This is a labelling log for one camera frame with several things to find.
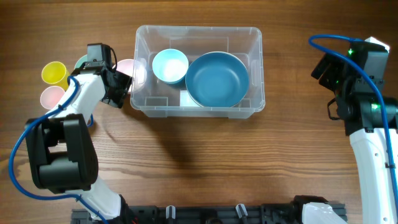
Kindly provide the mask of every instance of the plastic container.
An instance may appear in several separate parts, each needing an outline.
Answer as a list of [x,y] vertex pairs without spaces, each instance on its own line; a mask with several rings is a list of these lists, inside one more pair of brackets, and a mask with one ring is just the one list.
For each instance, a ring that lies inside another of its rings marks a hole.
[[[248,118],[264,109],[264,69],[262,65],[262,35],[255,27],[179,27],[141,26],[136,33],[134,59],[145,62],[147,76],[144,87],[135,91],[132,83],[131,106],[148,117],[168,116]],[[249,90],[243,100],[231,108],[202,107],[181,100],[186,96],[185,81],[169,85],[160,81],[153,73],[152,61],[164,49],[183,52],[191,64],[201,55],[222,51],[240,59],[249,74]]]

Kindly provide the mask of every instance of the clear plastic box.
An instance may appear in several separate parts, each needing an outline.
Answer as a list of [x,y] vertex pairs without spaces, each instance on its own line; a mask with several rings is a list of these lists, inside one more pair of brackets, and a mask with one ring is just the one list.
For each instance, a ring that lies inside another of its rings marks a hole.
[[[233,54],[246,66],[250,79],[244,99],[234,107],[202,107],[192,101],[185,79],[174,85],[160,81],[152,61],[164,49],[182,51],[190,64],[201,55],[222,51]],[[148,117],[168,116],[248,118],[266,105],[262,35],[255,27],[141,26],[136,34],[131,106]]]

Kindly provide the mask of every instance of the wooden table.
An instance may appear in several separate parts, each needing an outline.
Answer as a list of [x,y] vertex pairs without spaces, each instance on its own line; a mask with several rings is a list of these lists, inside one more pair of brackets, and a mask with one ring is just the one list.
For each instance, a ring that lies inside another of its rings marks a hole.
[[[130,205],[160,207],[287,203],[318,195],[345,203],[361,223],[355,157],[343,122],[330,121],[332,92],[310,74],[323,53],[313,34],[377,37],[392,47],[385,95],[398,97],[397,2],[389,1],[138,1],[0,5],[0,223],[69,223],[73,200],[40,202],[11,184],[10,151],[29,118],[46,111],[44,65],[71,72],[86,45],[112,46],[133,58],[143,24],[254,26],[263,34],[266,107],[245,120],[147,118],[131,108],[95,109],[91,137],[100,176]],[[324,42],[345,51],[347,43]],[[42,195],[30,176],[26,146],[15,160],[21,184]]]

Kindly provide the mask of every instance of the wooden floor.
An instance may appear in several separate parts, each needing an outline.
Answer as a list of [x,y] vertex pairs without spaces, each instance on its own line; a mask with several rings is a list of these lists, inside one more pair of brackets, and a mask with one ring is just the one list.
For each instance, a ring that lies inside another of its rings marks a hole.
[[[133,58],[144,24],[258,27],[266,107],[245,120],[153,119],[128,99],[121,110],[100,103],[91,137],[99,174],[112,190],[130,205],[157,206],[258,205],[318,195],[345,203],[349,222],[362,222],[355,157],[343,123],[328,119],[332,92],[310,76],[323,54],[307,40],[331,33],[390,44],[384,94],[398,97],[397,1],[42,2],[51,4],[0,4],[0,223],[69,223],[71,209],[79,208],[74,200],[27,198],[8,177],[24,123],[46,112],[39,102],[47,87],[44,65],[58,60],[71,72],[96,42],[112,46],[120,60]],[[15,163],[26,189],[49,195],[31,181],[25,143]]]

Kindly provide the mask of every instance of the dark blue bowl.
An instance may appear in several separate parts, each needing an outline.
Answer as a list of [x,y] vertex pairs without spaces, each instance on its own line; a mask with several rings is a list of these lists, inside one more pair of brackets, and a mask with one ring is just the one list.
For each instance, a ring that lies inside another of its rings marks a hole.
[[185,75],[187,91],[201,106],[232,107],[249,90],[249,75],[237,57],[210,52],[196,59]]

